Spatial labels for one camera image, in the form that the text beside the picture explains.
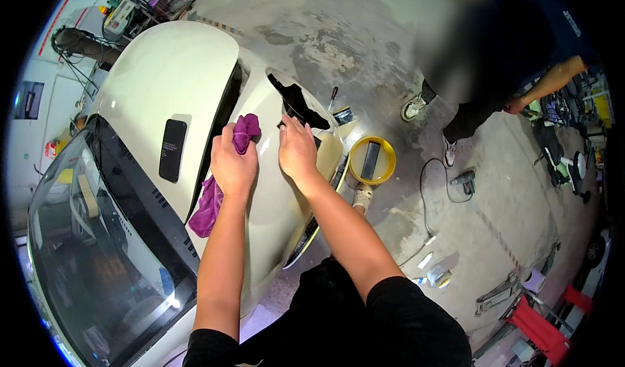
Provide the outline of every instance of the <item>black pants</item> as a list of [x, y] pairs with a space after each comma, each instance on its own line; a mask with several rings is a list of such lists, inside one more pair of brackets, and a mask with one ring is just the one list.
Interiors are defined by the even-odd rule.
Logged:
[[[421, 86], [421, 97], [429, 104], [436, 92], [430, 88], [425, 79]], [[503, 91], [493, 91], [487, 97], [481, 97], [470, 103], [460, 104], [454, 119], [443, 128], [442, 133], [449, 143], [454, 143], [458, 139], [472, 137], [475, 130], [480, 127], [493, 112], [503, 110], [509, 93]]]

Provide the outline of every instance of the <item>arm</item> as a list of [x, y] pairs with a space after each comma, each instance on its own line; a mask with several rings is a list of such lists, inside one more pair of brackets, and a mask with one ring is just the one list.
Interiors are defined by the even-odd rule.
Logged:
[[198, 305], [193, 330], [213, 329], [239, 340], [239, 311], [245, 253], [245, 211], [256, 178], [254, 143], [239, 155], [232, 144], [234, 123], [213, 139], [211, 171], [224, 193], [198, 271]]
[[556, 92], [569, 83], [574, 76], [588, 68], [577, 55], [551, 67], [524, 96], [506, 103], [506, 112], [517, 114], [529, 103]]
[[317, 170], [317, 150], [308, 123], [283, 116], [279, 159], [306, 197], [334, 257], [347, 270], [364, 301], [371, 288], [392, 276], [404, 276], [376, 231], [358, 215]]

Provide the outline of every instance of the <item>white sneaker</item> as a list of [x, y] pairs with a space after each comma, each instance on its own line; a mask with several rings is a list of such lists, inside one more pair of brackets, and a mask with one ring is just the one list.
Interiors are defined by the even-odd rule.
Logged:
[[358, 183], [358, 186], [355, 187], [352, 207], [363, 206], [366, 214], [371, 204], [371, 199], [373, 199], [373, 188], [367, 184]]
[[449, 143], [445, 135], [442, 135], [442, 144], [445, 146], [445, 150], [442, 153], [442, 163], [445, 164], [445, 168], [451, 169], [454, 166], [454, 162], [456, 162], [456, 144]]
[[404, 106], [401, 108], [401, 118], [404, 121], [414, 120], [419, 114], [420, 110], [422, 110], [426, 106], [425, 101], [421, 98], [421, 94], [415, 96], [411, 100], [409, 100]]

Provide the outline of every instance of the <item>forearm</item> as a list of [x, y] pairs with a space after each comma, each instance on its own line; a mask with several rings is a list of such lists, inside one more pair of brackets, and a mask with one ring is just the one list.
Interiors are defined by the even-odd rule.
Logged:
[[404, 276], [369, 222], [322, 175], [314, 177], [304, 195], [334, 257], [347, 270], [364, 301], [379, 281]]
[[564, 62], [558, 63], [534, 85], [523, 97], [523, 103], [529, 103], [556, 92], [566, 86], [577, 74], [586, 69], [586, 65], [579, 56], [574, 56]]
[[239, 339], [244, 275], [247, 198], [226, 195], [198, 272], [198, 307], [193, 329], [207, 328]]

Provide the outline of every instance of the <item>car windshield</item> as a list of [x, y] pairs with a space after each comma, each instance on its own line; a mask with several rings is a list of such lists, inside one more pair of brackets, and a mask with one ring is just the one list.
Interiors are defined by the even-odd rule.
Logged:
[[90, 366], [121, 366], [195, 305], [181, 220], [100, 116], [63, 149], [29, 210], [43, 300]]

